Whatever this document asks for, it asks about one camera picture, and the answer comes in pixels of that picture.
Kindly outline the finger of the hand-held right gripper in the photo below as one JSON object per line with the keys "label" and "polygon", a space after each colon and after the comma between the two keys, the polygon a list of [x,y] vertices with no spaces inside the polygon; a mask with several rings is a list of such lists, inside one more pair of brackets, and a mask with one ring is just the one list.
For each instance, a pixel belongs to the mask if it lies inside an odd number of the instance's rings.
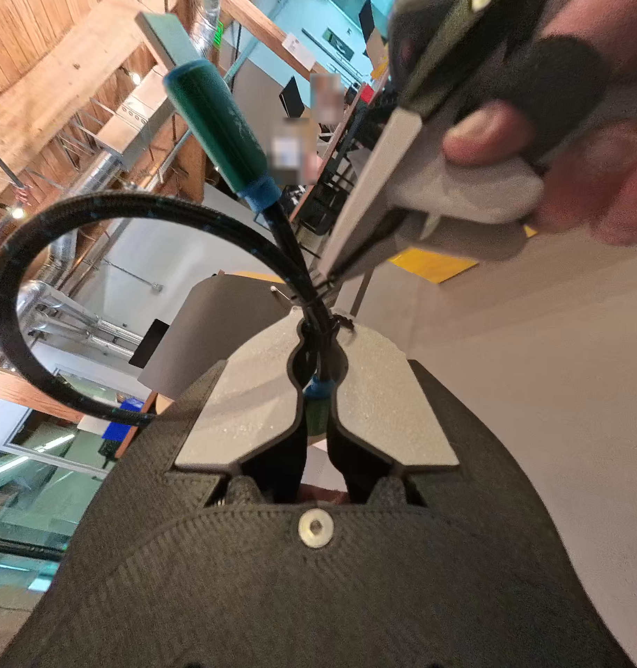
{"label": "finger of the hand-held right gripper", "polygon": [[407,241],[399,232],[419,231],[416,214],[390,204],[387,187],[423,127],[421,117],[396,109],[349,194],[317,265],[325,283],[338,283],[398,255]]}

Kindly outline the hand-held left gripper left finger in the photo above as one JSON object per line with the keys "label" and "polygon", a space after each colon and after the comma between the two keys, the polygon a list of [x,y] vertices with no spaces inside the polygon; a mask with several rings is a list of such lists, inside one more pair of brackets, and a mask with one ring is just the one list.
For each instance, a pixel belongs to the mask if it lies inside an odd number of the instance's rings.
{"label": "hand-held left gripper left finger", "polygon": [[175,467],[239,472],[300,425],[302,388],[292,363],[302,348],[302,313],[289,313],[229,357]]}

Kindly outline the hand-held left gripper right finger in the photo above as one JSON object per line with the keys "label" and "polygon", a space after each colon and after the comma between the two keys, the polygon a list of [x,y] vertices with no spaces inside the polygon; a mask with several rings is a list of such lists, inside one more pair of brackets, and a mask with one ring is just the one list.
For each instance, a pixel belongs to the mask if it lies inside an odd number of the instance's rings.
{"label": "hand-held left gripper right finger", "polygon": [[342,370],[331,396],[337,431],[395,473],[458,467],[449,443],[406,354],[365,326],[335,338]]}

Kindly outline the person's right hand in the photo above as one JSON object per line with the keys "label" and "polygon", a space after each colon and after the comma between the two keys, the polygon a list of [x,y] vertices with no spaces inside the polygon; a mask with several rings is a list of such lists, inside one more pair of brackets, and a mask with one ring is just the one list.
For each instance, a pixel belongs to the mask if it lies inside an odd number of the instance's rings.
{"label": "person's right hand", "polygon": [[[565,1],[542,35],[584,39],[619,83],[637,84],[637,1]],[[534,134],[523,113],[496,100],[450,129],[442,149],[458,166],[484,166],[521,154]],[[637,119],[609,120],[557,155],[531,225],[538,232],[585,225],[608,245],[636,245]]]}

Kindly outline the yellow plastic bin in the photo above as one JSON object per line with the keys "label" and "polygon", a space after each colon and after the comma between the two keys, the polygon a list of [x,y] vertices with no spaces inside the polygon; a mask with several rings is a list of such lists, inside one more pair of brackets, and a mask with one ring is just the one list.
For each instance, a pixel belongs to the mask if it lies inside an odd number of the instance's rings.
{"label": "yellow plastic bin", "polygon": [[519,222],[493,226],[457,221],[453,227],[442,224],[427,245],[411,247],[389,263],[437,285],[479,263],[513,259],[535,234]]}

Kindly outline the grey panel with wooden rim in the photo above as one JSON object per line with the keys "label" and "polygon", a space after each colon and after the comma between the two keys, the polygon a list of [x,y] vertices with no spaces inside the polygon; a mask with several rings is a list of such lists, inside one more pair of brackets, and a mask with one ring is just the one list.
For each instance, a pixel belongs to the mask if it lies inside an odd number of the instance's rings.
{"label": "grey panel with wooden rim", "polygon": [[220,273],[189,292],[139,375],[151,391],[177,399],[219,361],[286,317],[290,289],[268,275]]}

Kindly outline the rectangular metal duct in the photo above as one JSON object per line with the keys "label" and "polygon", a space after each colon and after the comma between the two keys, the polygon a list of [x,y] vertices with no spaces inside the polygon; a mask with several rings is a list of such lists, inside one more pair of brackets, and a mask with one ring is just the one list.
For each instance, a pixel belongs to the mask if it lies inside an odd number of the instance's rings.
{"label": "rectangular metal duct", "polygon": [[170,124],[170,138],[180,139],[175,108],[164,88],[165,68],[157,65],[142,79],[96,136],[102,149],[93,164],[100,180],[130,171],[143,154],[161,150],[160,133]]}

